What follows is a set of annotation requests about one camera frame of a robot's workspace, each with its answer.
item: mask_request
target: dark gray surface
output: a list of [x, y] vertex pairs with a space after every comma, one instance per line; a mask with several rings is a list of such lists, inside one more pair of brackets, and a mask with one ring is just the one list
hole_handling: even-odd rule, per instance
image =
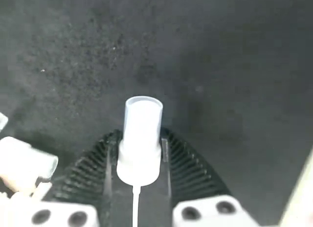
[[313, 143], [311, 1], [0, 0], [1, 136], [57, 154], [61, 174], [121, 128], [128, 97], [155, 96], [274, 224]]

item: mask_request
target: clear plastic cap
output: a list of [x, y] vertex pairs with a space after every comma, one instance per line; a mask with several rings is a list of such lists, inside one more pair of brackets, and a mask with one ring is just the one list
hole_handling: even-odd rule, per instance
[[126, 101], [124, 148], [137, 149], [144, 155], [157, 149], [163, 104], [149, 96], [134, 96]]

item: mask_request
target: white plastic part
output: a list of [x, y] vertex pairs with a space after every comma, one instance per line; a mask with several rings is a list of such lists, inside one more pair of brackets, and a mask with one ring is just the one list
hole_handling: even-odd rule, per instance
[[[227, 202], [234, 208], [233, 213], [220, 213], [217, 205]], [[186, 208], [194, 208], [198, 218], [186, 219]], [[173, 209], [173, 227], [258, 227], [258, 223], [241, 207], [233, 197], [221, 195], [179, 203]]]
[[123, 182], [133, 186], [133, 227], [138, 226], [141, 186], [153, 183], [160, 174], [162, 111], [163, 104], [149, 96], [135, 96], [126, 101], [116, 170]]
[[100, 227], [97, 211], [91, 205], [39, 202], [18, 194], [0, 202], [0, 211], [1, 227]]
[[6, 126], [8, 121], [9, 121], [8, 117], [0, 112], [0, 132]]
[[31, 194], [38, 177], [51, 178], [58, 157], [13, 137], [0, 140], [0, 177], [12, 191]]
[[313, 226], [313, 149], [283, 213], [281, 227]]

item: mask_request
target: screw hole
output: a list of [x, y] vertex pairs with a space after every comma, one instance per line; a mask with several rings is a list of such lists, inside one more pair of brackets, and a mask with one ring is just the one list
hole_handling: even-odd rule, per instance
[[87, 222], [87, 215], [83, 211], [73, 213], [68, 220], [70, 227], [82, 227]]
[[184, 210], [182, 211], [182, 217], [185, 220], [198, 220], [200, 219], [201, 215], [198, 210], [196, 210], [194, 207], [189, 206], [184, 208]]
[[41, 225], [47, 220], [49, 220], [51, 211], [49, 210], [40, 210], [33, 215], [31, 221], [34, 225]]
[[225, 201], [219, 202], [216, 205], [216, 208], [220, 214], [232, 214], [236, 211], [233, 204], [231, 204], [229, 202], [225, 202]]

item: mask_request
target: white spray pump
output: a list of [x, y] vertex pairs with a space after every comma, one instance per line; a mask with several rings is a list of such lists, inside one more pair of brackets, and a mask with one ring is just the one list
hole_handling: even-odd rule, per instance
[[159, 144], [163, 104], [149, 96], [126, 101], [123, 140], [119, 145], [117, 175], [133, 186], [133, 227], [138, 225], [138, 203], [142, 186], [159, 177]]

